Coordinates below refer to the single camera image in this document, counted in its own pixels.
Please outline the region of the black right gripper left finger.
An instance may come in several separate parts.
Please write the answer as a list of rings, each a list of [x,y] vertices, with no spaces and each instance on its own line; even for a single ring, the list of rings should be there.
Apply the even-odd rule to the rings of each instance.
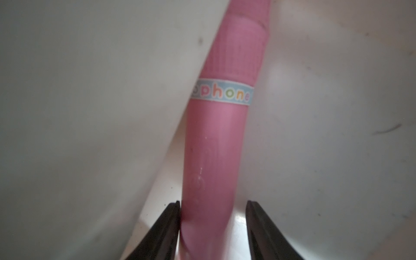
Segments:
[[[173,260],[180,230],[180,201],[170,203],[126,260]]]

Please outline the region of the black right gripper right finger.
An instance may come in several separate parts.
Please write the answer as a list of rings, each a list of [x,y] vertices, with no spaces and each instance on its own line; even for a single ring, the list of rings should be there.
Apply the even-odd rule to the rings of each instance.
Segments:
[[[303,260],[258,202],[247,201],[245,217],[253,260]]]

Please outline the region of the white bottom drawer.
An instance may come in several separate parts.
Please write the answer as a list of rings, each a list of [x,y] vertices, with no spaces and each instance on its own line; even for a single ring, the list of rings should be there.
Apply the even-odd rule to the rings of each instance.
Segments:
[[[307,260],[416,257],[415,1],[273,1],[224,259],[261,204]]]

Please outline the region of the pink toy microphone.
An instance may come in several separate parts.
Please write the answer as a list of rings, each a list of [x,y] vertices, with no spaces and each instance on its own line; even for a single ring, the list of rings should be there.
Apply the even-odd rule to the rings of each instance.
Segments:
[[[221,260],[270,1],[231,1],[186,109],[179,257]]]

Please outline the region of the white plastic drawer cabinet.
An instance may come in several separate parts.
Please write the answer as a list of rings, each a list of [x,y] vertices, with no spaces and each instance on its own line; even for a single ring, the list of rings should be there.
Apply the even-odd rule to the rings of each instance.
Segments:
[[[121,258],[228,4],[1,2],[1,259]]]

